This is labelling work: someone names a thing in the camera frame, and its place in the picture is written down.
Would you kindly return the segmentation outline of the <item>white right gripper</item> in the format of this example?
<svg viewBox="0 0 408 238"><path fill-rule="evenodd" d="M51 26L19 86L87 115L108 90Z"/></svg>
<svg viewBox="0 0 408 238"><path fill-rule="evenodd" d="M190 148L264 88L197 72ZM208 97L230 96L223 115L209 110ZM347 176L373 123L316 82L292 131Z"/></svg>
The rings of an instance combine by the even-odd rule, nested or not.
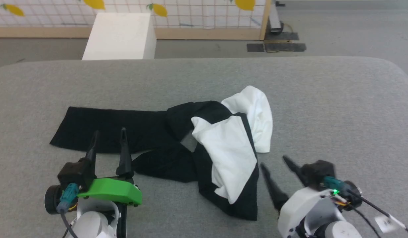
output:
<svg viewBox="0 0 408 238"><path fill-rule="evenodd" d="M307 186L307 178L301 168L288 156L283 156L283 161L301 184ZM302 188L289 198L272 179L265 164L261 163L260 168L273 206L280 211L277 226L281 238L310 238L322 226L334 221L330 189L316 191Z"/></svg>

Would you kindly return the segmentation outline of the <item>dark floor mat under stand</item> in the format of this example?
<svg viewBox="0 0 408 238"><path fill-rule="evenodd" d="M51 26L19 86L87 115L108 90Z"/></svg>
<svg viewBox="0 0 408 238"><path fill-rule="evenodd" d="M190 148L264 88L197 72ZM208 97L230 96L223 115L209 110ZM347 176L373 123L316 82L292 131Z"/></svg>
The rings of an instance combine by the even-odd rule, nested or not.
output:
<svg viewBox="0 0 408 238"><path fill-rule="evenodd" d="M296 32L269 32L265 35L265 40L299 41L299 39Z"/></svg>

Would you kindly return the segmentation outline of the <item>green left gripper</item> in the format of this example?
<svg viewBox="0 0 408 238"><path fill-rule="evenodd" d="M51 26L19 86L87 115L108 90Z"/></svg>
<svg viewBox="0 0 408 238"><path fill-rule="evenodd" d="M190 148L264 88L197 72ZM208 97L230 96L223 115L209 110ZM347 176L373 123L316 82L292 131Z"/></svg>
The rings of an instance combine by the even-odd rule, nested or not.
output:
<svg viewBox="0 0 408 238"><path fill-rule="evenodd" d="M96 161L96 147L98 144L100 132L95 131L89 147L86 151L86 159L90 162ZM116 175L118 177L133 177L132 157L129 151L126 128L121 129L120 136L120 159ZM112 202L119 202L128 206L142 205L143 195L140 189L129 181L114 178L94 179L89 190L77 194L78 198L95 198Z"/></svg>

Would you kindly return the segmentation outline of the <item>white box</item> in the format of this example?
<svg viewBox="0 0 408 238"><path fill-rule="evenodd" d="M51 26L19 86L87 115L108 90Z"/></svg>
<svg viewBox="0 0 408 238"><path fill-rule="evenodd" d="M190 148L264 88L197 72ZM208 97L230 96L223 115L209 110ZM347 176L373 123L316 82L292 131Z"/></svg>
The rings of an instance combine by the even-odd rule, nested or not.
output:
<svg viewBox="0 0 408 238"><path fill-rule="evenodd" d="M150 13L98 13L82 60L154 59L156 44Z"/></svg>

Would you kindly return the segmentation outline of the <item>grey metal stand foot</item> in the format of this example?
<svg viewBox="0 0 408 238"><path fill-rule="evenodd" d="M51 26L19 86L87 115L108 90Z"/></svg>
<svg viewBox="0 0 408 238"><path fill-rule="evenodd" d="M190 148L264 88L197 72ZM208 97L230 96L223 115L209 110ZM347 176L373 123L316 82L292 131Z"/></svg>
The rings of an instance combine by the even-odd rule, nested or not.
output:
<svg viewBox="0 0 408 238"><path fill-rule="evenodd" d="M268 17L269 31L272 34L276 35L279 35L284 30L284 23L280 20L279 13L277 10L277 8L281 6L285 6L285 4L282 4L276 0L271 0L270 13Z"/></svg>

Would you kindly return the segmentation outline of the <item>lemon print partition panel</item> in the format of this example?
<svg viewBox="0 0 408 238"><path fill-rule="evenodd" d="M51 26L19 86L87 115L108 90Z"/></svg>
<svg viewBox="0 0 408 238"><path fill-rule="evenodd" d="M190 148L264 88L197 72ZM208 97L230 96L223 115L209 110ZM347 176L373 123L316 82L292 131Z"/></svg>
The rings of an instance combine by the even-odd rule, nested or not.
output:
<svg viewBox="0 0 408 238"><path fill-rule="evenodd" d="M0 38L88 38L99 14L149 14L157 39L263 40L271 0L0 0Z"/></svg>

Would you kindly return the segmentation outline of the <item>grey fabric sofa seat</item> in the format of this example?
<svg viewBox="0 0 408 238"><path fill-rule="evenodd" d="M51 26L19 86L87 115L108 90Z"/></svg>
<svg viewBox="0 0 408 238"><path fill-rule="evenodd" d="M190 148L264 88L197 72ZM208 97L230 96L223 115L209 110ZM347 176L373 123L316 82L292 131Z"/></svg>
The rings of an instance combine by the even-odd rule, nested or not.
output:
<svg viewBox="0 0 408 238"><path fill-rule="evenodd" d="M246 86L271 106L259 154L286 193L302 187L282 160L331 161L340 179L408 226L408 75L375 58L64 60L0 68L0 238L62 238L44 209L57 173L85 153L49 144L70 106L167 110L221 101Z"/></svg>

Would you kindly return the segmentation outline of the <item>black and white long-sleeve shirt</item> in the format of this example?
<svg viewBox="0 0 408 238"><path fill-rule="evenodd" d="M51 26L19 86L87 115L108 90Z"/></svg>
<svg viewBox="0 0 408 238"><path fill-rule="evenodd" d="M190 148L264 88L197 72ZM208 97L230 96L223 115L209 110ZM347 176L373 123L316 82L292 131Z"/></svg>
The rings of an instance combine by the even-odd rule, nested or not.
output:
<svg viewBox="0 0 408 238"><path fill-rule="evenodd" d="M99 131L99 153L120 150L122 128L139 174L197 182L199 193L229 216L257 220L258 153L270 151L273 117L253 86L221 102L188 102L164 111L69 107L50 141L86 151Z"/></svg>

